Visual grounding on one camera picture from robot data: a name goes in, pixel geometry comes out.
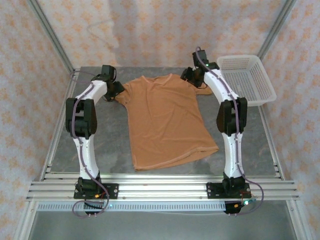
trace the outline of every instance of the basket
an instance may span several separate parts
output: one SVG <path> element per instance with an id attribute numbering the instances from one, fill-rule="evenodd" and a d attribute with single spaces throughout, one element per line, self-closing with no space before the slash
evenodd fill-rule
<path id="1" fill-rule="evenodd" d="M 217 59 L 222 76 L 248 107 L 261 106 L 276 100 L 276 92 L 261 60 L 255 55 L 230 55 Z"/>

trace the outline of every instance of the cable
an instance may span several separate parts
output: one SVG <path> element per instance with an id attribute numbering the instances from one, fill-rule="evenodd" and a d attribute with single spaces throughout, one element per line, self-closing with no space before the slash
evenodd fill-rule
<path id="1" fill-rule="evenodd" d="M 217 75 L 215 74 L 209 67 L 207 67 L 205 65 L 205 63 L 201 60 L 200 56 L 199 56 L 199 53 L 198 51 L 200 51 L 201 48 L 199 46 L 197 46 L 195 48 L 195 54 L 196 54 L 196 57 L 198 59 L 198 61 L 202 64 L 202 66 L 204 68 L 206 68 L 212 75 L 214 75 L 220 82 L 221 84 L 224 86 L 226 92 L 228 93 L 228 96 L 231 97 L 232 101 L 233 101 L 233 104 L 234 104 L 234 111 L 235 111 L 235 126 L 236 126 L 236 133 L 234 135 L 235 137 L 235 161 L 236 161 L 236 165 L 237 165 L 237 168 L 241 174 L 241 176 L 249 183 L 251 184 L 254 184 L 256 186 L 258 186 L 261 190 L 261 201 L 259 203 L 259 205 L 257 207 L 255 207 L 254 209 L 251 209 L 250 211 L 246 211 L 246 212 L 243 212 L 243 213 L 238 213 L 238 214 L 234 214 L 235 216 L 237 215 L 245 215 L 245 214 L 249 214 L 249 213 L 252 213 L 254 212 L 255 210 L 257 210 L 258 208 L 261 207 L 263 201 L 264 201 L 264 198 L 265 198 L 265 192 L 263 190 L 263 188 L 261 187 L 261 185 L 257 182 L 254 182 L 254 181 L 251 181 L 249 179 L 247 179 L 247 177 L 245 176 L 245 174 L 242 172 L 241 168 L 239 167 L 240 165 L 240 162 L 239 162 L 239 142 L 238 142 L 238 134 L 240 133 L 240 128 L 239 128 L 239 116 L 238 116 L 238 106 L 237 106 L 237 102 L 236 102 L 236 99 L 234 98 L 234 96 L 231 94 L 231 90 L 228 88 L 228 86 L 226 85 L 226 83 Z"/>
<path id="2" fill-rule="evenodd" d="M 96 75 L 94 75 L 93 73 L 90 73 L 90 72 L 81 71 L 81 70 L 75 70 L 75 71 L 71 72 L 69 76 L 71 77 L 71 80 L 72 80 L 72 81 L 76 81 L 77 83 L 78 83 L 78 82 L 81 83 L 81 81 L 77 81 L 77 80 L 74 80 L 74 79 L 73 79 L 75 73 L 84 73 L 84 74 L 89 74 L 89 75 L 92 75 L 92 76 L 96 76 Z M 97 215 L 102 214 L 102 213 L 107 209 L 107 207 L 108 207 L 108 205 L 109 205 L 109 198 L 110 198 L 110 196 L 109 196 L 109 193 L 108 193 L 107 189 L 105 188 L 105 186 L 103 186 L 102 183 L 98 182 L 98 181 L 90 174 L 90 172 L 88 171 L 87 165 L 85 164 L 84 156 L 83 156 L 83 142 L 81 141 L 80 137 L 76 136 L 76 131 L 75 131 L 75 121 L 76 121 L 76 110 L 77 110 L 77 106 L 78 106 L 79 102 L 81 101 L 81 99 L 83 99 L 87 94 L 89 94 L 89 93 L 94 89 L 94 87 L 95 87 L 95 85 L 94 85 L 92 82 L 90 82 L 90 86 L 91 86 L 91 88 L 89 88 L 88 91 L 86 91 L 84 94 L 82 94 L 82 95 L 75 101 L 75 104 L 74 104 L 74 107 L 73 107 L 73 113 L 72 113 L 72 120 L 71 120 L 71 133 L 72 133 L 72 137 L 73 137 L 74 139 L 77 139 L 77 140 L 79 141 L 79 145 L 80 145 L 80 149 L 79 149 L 80 156 L 79 156 L 79 158 L 80 158 L 81 164 L 82 164 L 82 166 L 83 166 L 83 168 L 84 168 L 84 171 L 86 172 L 86 174 L 87 174 L 96 184 L 98 184 L 98 185 L 102 188 L 102 190 L 105 192 L 105 195 L 106 195 L 106 199 L 107 199 L 106 204 L 105 204 L 105 206 L 101 209 L 101 211 L 99 211 L 98 213 L 97 213 L 97 212 L 94 213 L 94 216 L 96 217 Z M 72 213 L 73 213 L 74 215 L 76 215 L 77 217 L 81 218 L 81 219 L 90 218 L 91 214 L 89 214 L 89 215 L 79 215 L 79 214 L 77 214 L 77 213 L 75 212 L 75 207 L 76 207 L 76 205 L 79 204 L 79 203 L 84 203 L 84 204 L 103 204 L 103 202 L 97 202 L 97 201 L 91 201 L 91 200 L 80 200 L 80 201 L 77 201 L 77 202 L 72 206 Z"/>

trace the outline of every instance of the metal frame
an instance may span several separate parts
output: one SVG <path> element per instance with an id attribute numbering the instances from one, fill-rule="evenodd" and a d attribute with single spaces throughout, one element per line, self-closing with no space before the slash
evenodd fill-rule
<path id="1" fill-rule="evenodd" d="M 37 0 L 28 0 L 31 8 L 39 18 L 44 30 L 52 41 L 55 49 L 61 57 L 65 67 L 69 72 L 73 71 L 73 66 L 62 48 L 59 39 L 54 33 L 48 19 L 40 8 Z M 279 13 L 272 29 L 270 30 L 266 40 L 264 41 L 258 53 L 258 57 L 262 60 L 277 36 L 279 30 L 284 24 L 288 14 L 290 13 L 296 0 L 287 0 Z M 75 81 L 70 81 L 63 102 L 71 97 L 75 88 Z M 48 154 L 46 156 L 45 165 L 42 168 L 39 181 L 32 182 L 30 191 L 27 195 L 25 209 L 20 218 L 15 233 L 15 240 L 28 239 L 32 225 L 36 216 L 39 203 L 51 201 L 59 203 L 59 201 L 71 203 L 73 199 L 74 183 L 78 178 L 78 173 L 54 173 L 51 172 L 52 161 L 57 149 L 58 141 L 63 129 L 65 119 L 65 104 L 62 104 L 57 124 L 54 129 L 54 138 L 51 141 Z M 312 236 L 308 227 L 305 216 L 305 206 L 300 201 L 300 196 L 294 181 L 286 180 L 281 163 L 275 149 L 275 144 L 270 132 L 268 122 L 266 120 L 265 107 L 259 107 L 262 124 L 265 129 L 267 141 L 270 147 L 271 155 L 274 162 L 274 177 L 257 177 L 252 176 L 250 179 L 260 183 L 266 190 L 266 201 L 284 200 L 287 203 L 290 212 L 291 221 L 298 240 L 311 240 Z M 207 182 L 221 182 L 222 177 L 211 177 L 207 175 L 146 175 L 146 174 L 102 174 L 102 182 L 119 183 L 119 202 L 152 202 L 152 201 L 196 201 L 197 203 L 208 203 L 205 184 Z M 259 200 L 260 191 L 252 185 L 251 190 Z"/>

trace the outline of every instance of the orange t-shirt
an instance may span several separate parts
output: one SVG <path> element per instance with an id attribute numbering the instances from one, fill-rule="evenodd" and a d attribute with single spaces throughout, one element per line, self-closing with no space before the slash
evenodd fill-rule
<path id="1" fill-rule="evenodd" d="M 219 150 L 205 128 L 196 98 L 196 94 L 212 94 L 210 87 L 196 88 L 176 74 L 141 76 L 123 87 L 115 100 L 127 109 L 136 170 L 177 166 Z"/>

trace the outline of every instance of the floral wallpaper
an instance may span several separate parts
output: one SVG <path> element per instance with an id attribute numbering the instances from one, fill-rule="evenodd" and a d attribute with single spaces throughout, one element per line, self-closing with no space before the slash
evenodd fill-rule
<path id="1" fill-rule="evenodd" d="M 320 238 L 320 2 L 295 3 L 263 60 L 277 100 L 268 121 L 286 177 L 298 182 Z"/>
<path id="2" fill-rule="evenodd" d="M 1 1 L 0 43 L 0 239 L 11 240 L 69 77 L 26 0 Z"/>
<path id="3" fill-rule="evenodd" d="M 187 67 L 257 54 L 285 0 L 39 0 L 75 68 Z"/>

